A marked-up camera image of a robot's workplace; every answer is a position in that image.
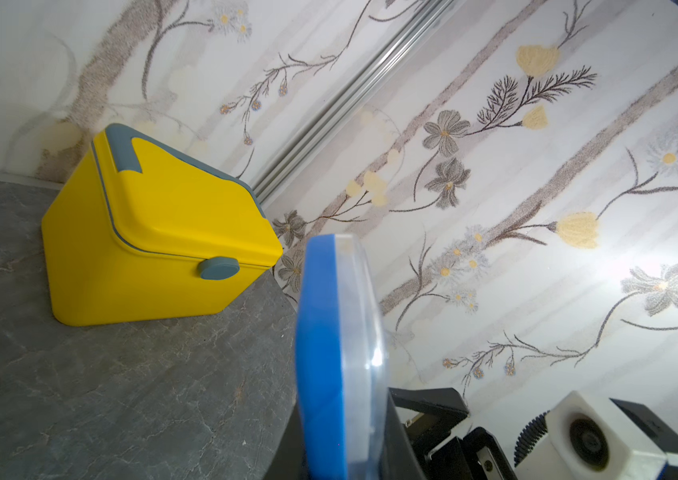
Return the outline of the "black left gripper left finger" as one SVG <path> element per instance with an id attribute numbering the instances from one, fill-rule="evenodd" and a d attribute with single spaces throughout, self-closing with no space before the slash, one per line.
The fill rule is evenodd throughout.
<path id="1" fill-rule="evenodd" d="M 304 480 L 306 454 L 302 422 L 295 404 L 263 480 Z"/>

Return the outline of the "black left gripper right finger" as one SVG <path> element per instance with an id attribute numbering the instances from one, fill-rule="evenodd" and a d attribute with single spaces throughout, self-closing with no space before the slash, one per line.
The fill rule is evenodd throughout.
<path id="1" fill-rule="evenodd" d="M 384 444 L 382 450 L 382 479 L 426 479 L 411 448 L 404 426 L 397 415 L 391 393 L 387 395 Z"/>

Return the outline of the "blue compass case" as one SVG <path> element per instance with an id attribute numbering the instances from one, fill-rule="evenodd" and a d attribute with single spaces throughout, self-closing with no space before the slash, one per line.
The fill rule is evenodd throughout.
<path id="1" fill-rule="evenodd" d="M 379 478 L 387 353 L 368 262 L 352 234 L 307 243 L 295 361 L 310 477 Z"/>

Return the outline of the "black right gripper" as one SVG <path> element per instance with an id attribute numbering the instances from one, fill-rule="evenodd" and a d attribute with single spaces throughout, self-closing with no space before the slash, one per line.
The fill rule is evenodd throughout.
<path id="1" fill-rule="evenodd" d="M 391 388 L 396 407 L 417 413 L 405 431 L 411 444 L 439 444 L 470 412 L 454 388 L 406 390 Z M 425 457 L 428 479 L 515 480 L 513 467 L 496 438 L 478 427 L 465 437 L 453 437 Z"/>

